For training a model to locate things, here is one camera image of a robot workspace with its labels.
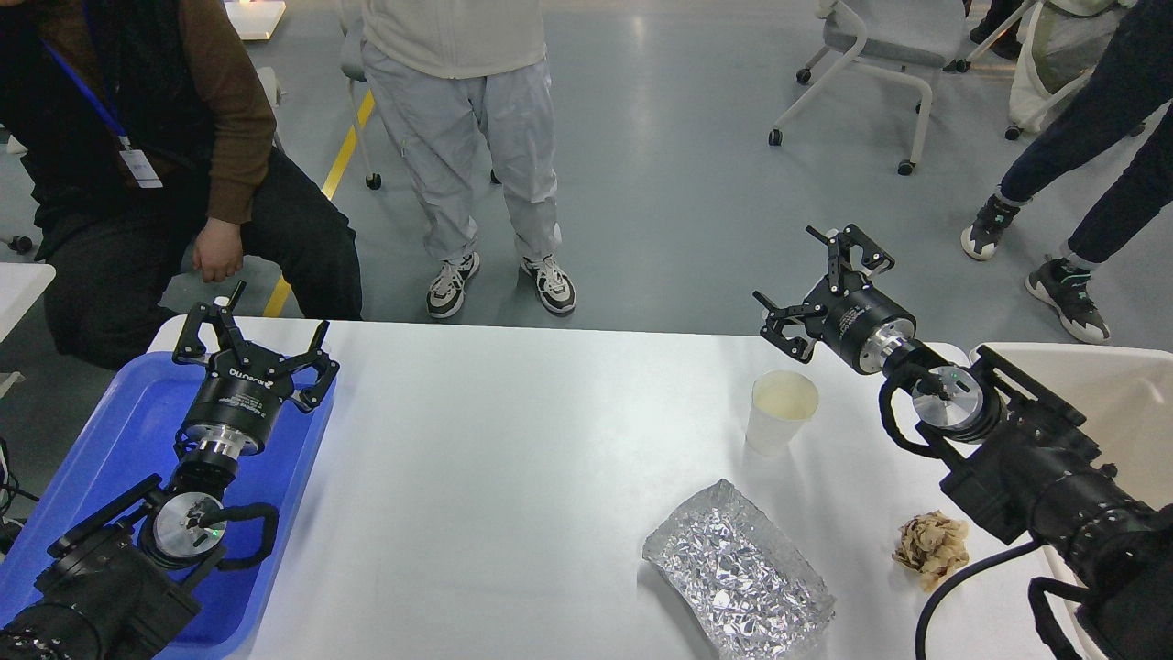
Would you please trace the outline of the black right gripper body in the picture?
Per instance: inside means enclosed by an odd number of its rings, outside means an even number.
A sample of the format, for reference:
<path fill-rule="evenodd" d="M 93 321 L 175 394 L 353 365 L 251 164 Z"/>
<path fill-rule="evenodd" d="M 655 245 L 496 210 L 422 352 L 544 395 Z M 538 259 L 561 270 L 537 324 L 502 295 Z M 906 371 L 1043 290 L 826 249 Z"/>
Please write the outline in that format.
<path fill-rule="evenodd" d="M 861 375 L 883 370 L 884 360 L 916 333 L 914 315 L 865 277 L 848 277 L 838 292 L 823 279 L 804 301 L 823 313 L 811 335 Z"/>

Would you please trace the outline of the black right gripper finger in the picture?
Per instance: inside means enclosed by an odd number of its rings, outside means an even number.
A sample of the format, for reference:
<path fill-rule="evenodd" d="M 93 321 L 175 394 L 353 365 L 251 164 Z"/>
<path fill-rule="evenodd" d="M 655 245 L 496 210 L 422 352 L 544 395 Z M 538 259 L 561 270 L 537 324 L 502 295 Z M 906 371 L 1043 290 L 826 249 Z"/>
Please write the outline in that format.
<path fill-rule="evenodd" d="M 823 336 L 826 306 L 811 301 L 778 306 L 761 291 L 755 291 L 753 297 L 762 305 L 760 336 L 796 362 L 809 363 Z"/>
<path fill-rule="evenodd" d="M 872 275 L 883 274 L 895 267 L 893 256 L 853 223 L 829 231 L 808 225 L 806 231 L 827 249 L 825 281 L 830 295 L 848 295 L 867 290 L 872 287 Z"/>

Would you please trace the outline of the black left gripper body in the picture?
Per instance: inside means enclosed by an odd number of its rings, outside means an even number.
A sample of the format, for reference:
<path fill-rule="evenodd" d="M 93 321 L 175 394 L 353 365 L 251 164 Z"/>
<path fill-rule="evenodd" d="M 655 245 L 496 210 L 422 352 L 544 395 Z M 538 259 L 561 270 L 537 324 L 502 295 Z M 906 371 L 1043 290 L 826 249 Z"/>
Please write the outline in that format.
<path fill-rule="evenodd" d="M 176 433 L 176 456 L 204 451 L 240 457 L 265 450 L 282 403 L 299 396 L 292 375 L 308 368 L 312 356 L 285 358 L 257 351 L 240 358 L 235 351 L 219 351 L 195 358 L 177 351 L 176 362 L 206 367 L 201 389 Z"/>

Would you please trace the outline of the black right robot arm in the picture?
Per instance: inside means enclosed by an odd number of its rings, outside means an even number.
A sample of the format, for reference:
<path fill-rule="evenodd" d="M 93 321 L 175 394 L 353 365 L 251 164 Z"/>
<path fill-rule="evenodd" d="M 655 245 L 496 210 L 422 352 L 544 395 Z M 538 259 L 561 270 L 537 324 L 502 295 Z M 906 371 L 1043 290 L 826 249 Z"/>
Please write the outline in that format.
<path fill-rule="evenodd" d="M 942 460 L 941 491 L 1006 544 L 936 588 L 917 620 L 915 656 L 925 656 L 927 626 L 952 588 L 1047 545 L 1078 578 L 1029 584 L 1035 628 L 1053 656 L 1078 656 L 1047 601 L 1059 597 L 1076 604 L 1077 622 L 1108 659 L 1168 659 L 1169 506 L 1133 498 L 1114 467 L 1094 467 L 1101 448 L 1082 433 L 1084 414 L 996 351 L 981 346 L 975 363 L 956 365 L 922 342 L 914 315 L 872 284 L 895 259 L 861 229 L 818 241 L 827 272 L 804 301 L 779 306 L 754 293 L 760 335 L 796 362 L 826 343 L 861 375 L 882 373 L 884 433 L 908 453 Z"/>

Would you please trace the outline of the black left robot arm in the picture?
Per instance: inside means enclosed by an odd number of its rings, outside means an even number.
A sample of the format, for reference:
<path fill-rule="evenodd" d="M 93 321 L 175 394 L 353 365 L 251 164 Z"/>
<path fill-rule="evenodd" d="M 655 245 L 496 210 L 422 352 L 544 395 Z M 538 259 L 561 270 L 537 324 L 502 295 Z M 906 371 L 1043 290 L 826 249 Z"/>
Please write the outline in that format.
<path fill-rule="evenodd" d="M 209 659 L 258 618 L 330 417 L 301 354 L 196 302 L 117 372 L 4 562 L 5 659 Z"/>

